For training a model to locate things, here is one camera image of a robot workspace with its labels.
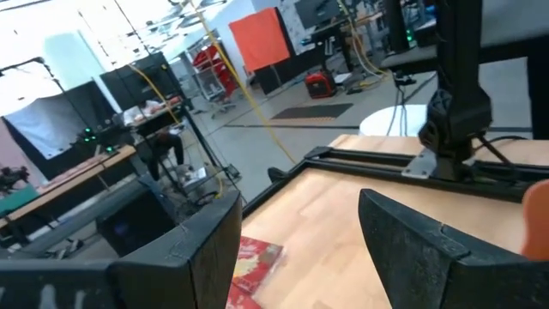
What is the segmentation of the white fabric partition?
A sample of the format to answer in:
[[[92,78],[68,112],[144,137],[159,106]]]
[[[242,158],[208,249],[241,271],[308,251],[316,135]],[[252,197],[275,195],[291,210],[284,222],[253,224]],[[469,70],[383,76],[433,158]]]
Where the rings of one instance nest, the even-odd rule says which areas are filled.
[[[85,123],[63,95],[35,100],[5,116],[46,159],[68,150]]]

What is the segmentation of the white patterned board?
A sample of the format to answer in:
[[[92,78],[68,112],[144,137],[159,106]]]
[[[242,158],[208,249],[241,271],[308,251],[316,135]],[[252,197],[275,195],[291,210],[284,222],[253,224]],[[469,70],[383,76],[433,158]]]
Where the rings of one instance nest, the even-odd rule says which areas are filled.
[[[281,0],[279,11],[292,43],[301,46],[301,40],[307,36],[307,33],[295,7],[297,1],[298,0]]]

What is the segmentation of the red portable generator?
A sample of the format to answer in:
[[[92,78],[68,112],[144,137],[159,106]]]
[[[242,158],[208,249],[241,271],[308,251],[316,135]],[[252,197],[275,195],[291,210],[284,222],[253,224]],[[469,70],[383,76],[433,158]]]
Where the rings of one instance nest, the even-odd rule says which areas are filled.
[[[308,74],[304,82],[312,99],[332,97],[337,93],[334,77],[329,72],[320,70]]]

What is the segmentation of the black aluminium rig frame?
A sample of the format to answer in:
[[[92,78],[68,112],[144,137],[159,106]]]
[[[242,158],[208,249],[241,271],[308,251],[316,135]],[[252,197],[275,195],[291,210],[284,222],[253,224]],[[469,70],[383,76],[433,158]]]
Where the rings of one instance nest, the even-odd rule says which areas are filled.
[[[307,168],[509,202],[521,201],[530,186],[549,179],[549,167],[511,162],[486,140],[485,134],[472,139],[473,156],[464,162],[468,176],[461,181],[439,179],[434,175],[428,179],[402,176],[402,170],[416,155],[316,147],[288,172],[270,168],[268,175],[272,184],[244,207],[244,215],[251,215]]]

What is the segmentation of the black computer green lights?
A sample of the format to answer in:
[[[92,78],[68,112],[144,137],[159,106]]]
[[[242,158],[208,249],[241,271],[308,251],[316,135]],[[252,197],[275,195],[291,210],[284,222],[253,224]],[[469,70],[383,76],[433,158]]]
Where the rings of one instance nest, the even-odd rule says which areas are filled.
[[[409,43],[414,43],[416,46],[425,47],[431,44],[432,26],[427,23],[420,27],[407,25],[405,27],[406,38]]]

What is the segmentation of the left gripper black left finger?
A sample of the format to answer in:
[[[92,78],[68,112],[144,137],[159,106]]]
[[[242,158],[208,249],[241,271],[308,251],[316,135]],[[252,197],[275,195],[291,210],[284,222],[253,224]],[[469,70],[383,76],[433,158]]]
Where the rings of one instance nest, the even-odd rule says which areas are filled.
[[[242,200],[227,193],[114,260],[0,261],[0,309],[224,309]]]

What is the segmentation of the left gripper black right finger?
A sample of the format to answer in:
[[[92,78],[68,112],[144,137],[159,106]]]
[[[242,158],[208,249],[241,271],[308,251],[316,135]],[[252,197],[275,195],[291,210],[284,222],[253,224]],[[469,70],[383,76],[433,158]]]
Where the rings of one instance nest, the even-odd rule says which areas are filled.
[[[549,261],[478,239],[371,190],[365,245],[392,309],[549,309]]]

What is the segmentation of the black workbench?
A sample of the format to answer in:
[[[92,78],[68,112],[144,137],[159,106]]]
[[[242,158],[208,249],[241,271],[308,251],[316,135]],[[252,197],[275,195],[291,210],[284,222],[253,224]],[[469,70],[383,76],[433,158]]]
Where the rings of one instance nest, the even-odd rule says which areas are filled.
[[[387,36],[389,29],[383,23],[381,15],[368,15],[354,20],[356,28],[364,27],[367,39],[370,41],[371,51],[366,55],[376,55],[382,52],[384,43],[388,42]],[[351,52],[354,50],[352,43],[351,23],[343,18],[329,22],[321,27],[314,27],[313,31],[300,40],[302,46],[322,45],[328,46],[328,41],[335,39],[335,45],[338,46],[343,55],[348,72],[352,72],[359,61],[355,63],[351,59]]]

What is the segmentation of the black cabinet box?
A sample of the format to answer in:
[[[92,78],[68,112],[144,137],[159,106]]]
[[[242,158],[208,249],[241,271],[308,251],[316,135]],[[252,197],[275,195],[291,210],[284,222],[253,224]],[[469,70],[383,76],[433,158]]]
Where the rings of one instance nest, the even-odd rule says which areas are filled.
[[[147,185],[127,186],[119,201],[96,219],[100,235],[120,256],[175,228],[174,204]]]

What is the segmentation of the teal box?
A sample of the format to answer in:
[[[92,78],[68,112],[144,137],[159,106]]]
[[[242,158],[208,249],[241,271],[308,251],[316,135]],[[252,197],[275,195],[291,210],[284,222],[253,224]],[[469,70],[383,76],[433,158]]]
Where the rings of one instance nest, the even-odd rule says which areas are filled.
[[[0,217],[6,216],[14,210],[19,209],[38,196],[39,193],[32,185],[15,189],[7,194],[0,193]]]

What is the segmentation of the black partition panel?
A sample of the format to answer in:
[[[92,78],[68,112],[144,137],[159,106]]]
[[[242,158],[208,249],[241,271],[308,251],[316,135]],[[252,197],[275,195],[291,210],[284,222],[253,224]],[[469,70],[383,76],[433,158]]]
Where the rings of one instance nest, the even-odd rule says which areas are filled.
[[[150,54],[132,64],[142,72],[166,100],[179,96],[186,99],[177,77],[161,52]],[[129,64],[100,76],[123,111],[145,100],[160,100],[148,81]]]

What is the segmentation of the wooden top workbench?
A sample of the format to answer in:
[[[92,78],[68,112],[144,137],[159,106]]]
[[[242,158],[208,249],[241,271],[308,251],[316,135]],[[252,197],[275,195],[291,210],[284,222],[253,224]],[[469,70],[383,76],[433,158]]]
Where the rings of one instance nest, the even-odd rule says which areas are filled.
[[[136,155],[136,150],[132,146],[123,146],[110,154],[100,154],[89,159],[77,167],[72,168],[69,173],[60,175],[60,180],[52,181],[50,184],[35,188],[39,196],[33,201],[25,204],[19,209],[8,214],[12,221],[17,220],[24,215],[42,207],[54,198],[62,196],[64,193],[76,188],[83,182],[100,175],[109,167],[113,167],[122,161],[129,161]],[[0,228],[7,225],[7,221],[0,217]]]

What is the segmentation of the red tool cabinet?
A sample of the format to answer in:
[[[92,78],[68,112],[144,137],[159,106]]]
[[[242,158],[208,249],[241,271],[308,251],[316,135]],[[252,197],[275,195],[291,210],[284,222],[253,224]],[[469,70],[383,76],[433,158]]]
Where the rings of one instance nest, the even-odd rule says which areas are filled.
[[[207,100],[219,101],[232,96],[237,83],[215,46],[198,46],[192,58],[192,65],[196,69],[196,78],[202,94]]]

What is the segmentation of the orange plastic basket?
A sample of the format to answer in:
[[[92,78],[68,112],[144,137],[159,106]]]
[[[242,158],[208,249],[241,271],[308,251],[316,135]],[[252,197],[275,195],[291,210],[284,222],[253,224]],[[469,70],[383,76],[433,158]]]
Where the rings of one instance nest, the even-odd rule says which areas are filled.
[[[530,186],[522,199],[525,240],[522,255],[549,261],[549,179]]]

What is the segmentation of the person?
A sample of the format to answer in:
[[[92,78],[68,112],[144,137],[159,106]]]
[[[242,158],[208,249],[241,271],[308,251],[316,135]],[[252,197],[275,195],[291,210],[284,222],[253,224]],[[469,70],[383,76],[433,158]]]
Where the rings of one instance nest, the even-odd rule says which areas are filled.
[[[178,166],[184,164],[184,143],[179,134],[163,131],[151,140],[152,148],[145,154],[144,163],[153,180],[160,179],[160,159],[172,150]]]

